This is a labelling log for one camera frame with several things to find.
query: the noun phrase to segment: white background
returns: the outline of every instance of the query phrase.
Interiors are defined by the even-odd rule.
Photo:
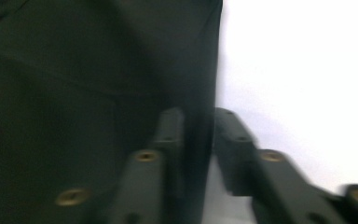
[[[260,147],[335,193],[358,183],[358,0],[227,0],[219,60],[217,105]],[[252,223],[212,172],[204,223]]]

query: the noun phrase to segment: white surface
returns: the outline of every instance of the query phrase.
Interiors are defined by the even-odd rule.
[[[358,0],[224,4],[217,105],[312,183],[336,193],[358,183]],[[221,218],[235,216],[223,197],[207,202],[222,204]]]

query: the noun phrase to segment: black cloth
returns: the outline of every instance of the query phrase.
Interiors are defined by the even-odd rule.
[[[0,0],[0,224],[97,223],[127,156],[184,111],[185,196],[200,223],[222,0]],[[70,188],[79,206],[54,206]]]

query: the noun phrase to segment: black garment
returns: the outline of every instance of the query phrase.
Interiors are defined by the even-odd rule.
[[[185,197],[200,223],[221,0],[0,1],[0,224],[94,223],[158,114],[185,120]],[[54,206],[87,187],[87,203]]]

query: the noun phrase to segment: dark fabric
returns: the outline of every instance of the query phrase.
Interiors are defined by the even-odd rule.
[[[200,223],[221,0],[0,1],[0,224],[98,223],[167,108],[185,120],[177,223]],[[74,207],[70,188],[91,189]]]

